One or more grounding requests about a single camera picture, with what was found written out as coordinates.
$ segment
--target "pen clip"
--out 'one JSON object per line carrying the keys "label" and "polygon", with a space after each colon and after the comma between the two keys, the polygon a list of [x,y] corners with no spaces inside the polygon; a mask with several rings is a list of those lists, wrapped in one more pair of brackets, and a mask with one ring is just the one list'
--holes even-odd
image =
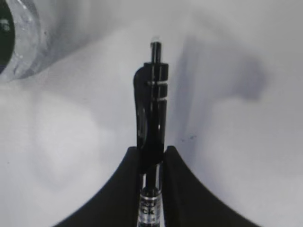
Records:
{"label": "pen clip", "polygon": [[137,148],[143,171],[162,161],[166,123],[169,65],[161,62],[161,43],[151,43],[151,62],[134,76]]}

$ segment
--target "pen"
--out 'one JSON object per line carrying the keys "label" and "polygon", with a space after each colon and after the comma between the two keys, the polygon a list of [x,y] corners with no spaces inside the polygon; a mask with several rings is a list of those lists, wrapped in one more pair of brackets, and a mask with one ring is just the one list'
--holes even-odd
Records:
{"label": "pen", "polygon": [[160,226],[168,72],[168,64],[161,62],[161,43],[152,42],[151,62],[134,77],[141,179],[138,227]]}

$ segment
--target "white background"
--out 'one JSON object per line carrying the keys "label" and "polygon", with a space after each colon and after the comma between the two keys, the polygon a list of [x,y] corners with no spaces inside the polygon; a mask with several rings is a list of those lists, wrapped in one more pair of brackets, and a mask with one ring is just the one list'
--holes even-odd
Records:
{"label": "white background", "polygon": [[106,183],[136,143],[132,78],[154,35],[167,144],[240,214],[302,226],[303,2],[83,2],[53,1],[54,57],[0,86],[0,226],[52,226]]}

